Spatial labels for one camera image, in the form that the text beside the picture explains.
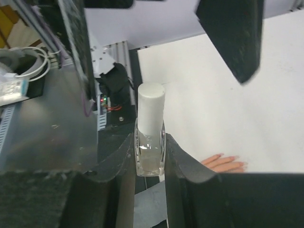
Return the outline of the person hand long nails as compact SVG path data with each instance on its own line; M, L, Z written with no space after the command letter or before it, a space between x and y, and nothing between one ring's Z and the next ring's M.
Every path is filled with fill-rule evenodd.
M238 156L224 156L215 154L202 160L200 163L217 173L242 173L247 169L247 163L238 160Z

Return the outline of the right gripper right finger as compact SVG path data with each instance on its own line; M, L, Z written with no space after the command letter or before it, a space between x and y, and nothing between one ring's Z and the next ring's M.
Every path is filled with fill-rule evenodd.
M166 136L165 188L171 228L301 228L304 176L216 173Z

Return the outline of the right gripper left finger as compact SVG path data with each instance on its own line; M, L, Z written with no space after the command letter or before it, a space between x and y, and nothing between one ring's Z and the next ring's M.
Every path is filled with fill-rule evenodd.
M0 174L3 228L131 228L134 135L91 170Z

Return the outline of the clear nail polish bottle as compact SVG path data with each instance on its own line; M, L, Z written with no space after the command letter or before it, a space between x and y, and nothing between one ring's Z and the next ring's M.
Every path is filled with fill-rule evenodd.
M134 126L134 152L136 174L140 177L157 177L164 174L166 156L166 132L162 126L158 135L148 136Z

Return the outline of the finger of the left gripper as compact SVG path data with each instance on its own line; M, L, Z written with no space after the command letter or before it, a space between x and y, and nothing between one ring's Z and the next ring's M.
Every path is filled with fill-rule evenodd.
M88 99L95 100L95 78L82 0L41 0L40 13L71 56Z
M199 23L235 79L248 82L260 66L264 1L201 0Z

